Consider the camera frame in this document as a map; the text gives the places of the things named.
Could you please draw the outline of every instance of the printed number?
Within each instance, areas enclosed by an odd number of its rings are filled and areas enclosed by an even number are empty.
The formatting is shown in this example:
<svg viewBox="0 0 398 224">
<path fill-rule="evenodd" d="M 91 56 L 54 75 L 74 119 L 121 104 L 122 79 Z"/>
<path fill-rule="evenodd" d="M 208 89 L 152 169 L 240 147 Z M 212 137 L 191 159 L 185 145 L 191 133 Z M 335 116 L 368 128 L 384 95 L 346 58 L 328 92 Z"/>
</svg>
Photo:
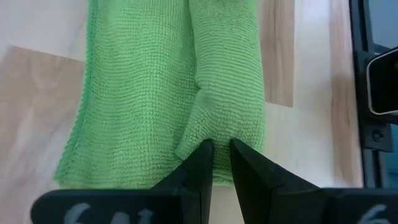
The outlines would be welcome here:
<svg viewBox="0 0 398 224">
<path fill-rule="evenodd" d="M 369 209 L 359 220 L 358 224 L 391 224 L 389 220 L 384 218 L 374 218 L 379 212 L 387 209 L 386 205 L 375 205 Z"/>
<path fill-rule="evenodd" d="M 80 215 L 87 209 L 90 208 L 90 205 L 87 203 L 80 203 L 74 205 L 71 209 L 67 211 L 65 217 L 63 218 L 63 224 L 83 224 L 77 222 Z M 152 216 L 154 213 L 149 209 L 141 210 L 138 215 L 140 216 L 140 220 L 138 224 L 151 224 Z M 113 215 L 110 224 L 130 224 L 130 216 L 124 212 L 116 212 Z"/>
</svg>

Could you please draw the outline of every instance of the screw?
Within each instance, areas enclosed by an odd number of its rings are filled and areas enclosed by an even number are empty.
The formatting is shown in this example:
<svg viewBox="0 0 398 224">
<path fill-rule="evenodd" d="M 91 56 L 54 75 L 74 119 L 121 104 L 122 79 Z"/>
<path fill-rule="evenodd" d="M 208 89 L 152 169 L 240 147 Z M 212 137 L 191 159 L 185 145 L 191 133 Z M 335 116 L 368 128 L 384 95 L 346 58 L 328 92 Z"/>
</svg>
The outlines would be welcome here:
<svg viewBox="0 0 398 224">
<path fill-rule="evenodd" d="M 384 134 L 380 130 L 374 130 L 372 133 L 373 141 L 381 142 L 384 139 Z"/>
</svg>

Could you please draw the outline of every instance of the wooden table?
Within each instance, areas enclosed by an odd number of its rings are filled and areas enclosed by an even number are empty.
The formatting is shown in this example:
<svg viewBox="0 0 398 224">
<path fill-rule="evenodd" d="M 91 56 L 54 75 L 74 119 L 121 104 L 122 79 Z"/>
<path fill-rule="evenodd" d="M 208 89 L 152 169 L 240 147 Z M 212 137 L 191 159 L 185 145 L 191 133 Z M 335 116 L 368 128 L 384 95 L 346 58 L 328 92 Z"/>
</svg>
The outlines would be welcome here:
<svg viewBox="0 0 398 224">
<path fill-rule="evenodd" d="M 82 0 L 0 6 L 0 217 L 29 223 L 33 200 L 57 188 L 52 174 L 80 98 L 87 8 Z M 362 186 L 348 1 L 259 0 L 258 9 L 264 155 L 320 187 Z M 21 48 L 5 54 L 8 45 Z M 210 222 L 243 222 L 234 189 L 213 188 Z"/>
</svg>

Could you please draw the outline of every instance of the green microfiber towel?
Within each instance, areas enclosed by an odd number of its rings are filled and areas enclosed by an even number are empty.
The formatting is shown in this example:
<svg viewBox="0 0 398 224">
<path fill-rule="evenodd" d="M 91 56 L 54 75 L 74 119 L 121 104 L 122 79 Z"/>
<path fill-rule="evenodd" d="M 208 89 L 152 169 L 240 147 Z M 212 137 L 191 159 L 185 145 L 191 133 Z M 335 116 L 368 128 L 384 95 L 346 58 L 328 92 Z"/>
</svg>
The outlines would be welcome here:
<svg viewBox="0 0 398 224">
<path fill-rule="evenodd" d="M 264 89 L 255 0 L 90 0 L 81 105 L 55 179 L 148 188 L 204 139 L 214 183 L 229 140 L 261 151 Z"/>
</svg>

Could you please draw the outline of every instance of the wood grain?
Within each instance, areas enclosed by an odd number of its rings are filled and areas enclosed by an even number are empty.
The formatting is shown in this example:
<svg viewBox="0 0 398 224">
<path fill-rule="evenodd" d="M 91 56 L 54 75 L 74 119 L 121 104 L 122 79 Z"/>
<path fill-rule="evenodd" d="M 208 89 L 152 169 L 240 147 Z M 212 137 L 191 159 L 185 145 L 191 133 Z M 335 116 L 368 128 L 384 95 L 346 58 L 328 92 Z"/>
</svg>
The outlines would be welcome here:
<svg viewBox="0 0 398 224">
<path fill-rule="evenodd" d="M 259 35 L 266 102 L 293 107 L 294 1 L 263 0 Z"/>
<path fill-rule="evenodd" d="M 1 223 L 30 223 L 72 128 L 84 63 L 11 47 L 0 65 Z"/>
<path fill-rule="evenodd" d="M 330 1 L 332 128 L 336 175 L 352 187 L 361 187 L 361 148 L 356 112 L 353 48 L 348 1 Z"/>
<path fill-rule="evenodd" d="M 24 1 L 7 3 L 7 15 L 27 10 Z M 362 186 L 347 0 L 257 3 L 267 95 L 264 155 L 320 187 Z M 18 30 L 21 20 L 7 29 L 0 22 L 0 32 L 21 46 L 82 57 L 82 12 L 63 13 L 53 18 L 57 30 L 70 31 L 67 41 L 47 41 L 55 33 L 42 17 L 29 22 L 40 33 Z M 7 41 L 0 37 L 0 53 Z M 52 176 L 75 118 L 84 63 L 18 47 L 0 58 L 0 223 L 30 223 L 31 203 L 57 188 Z M 214 187 L 210 223 L 242 222 L 234 189 Z"/>
</svg>

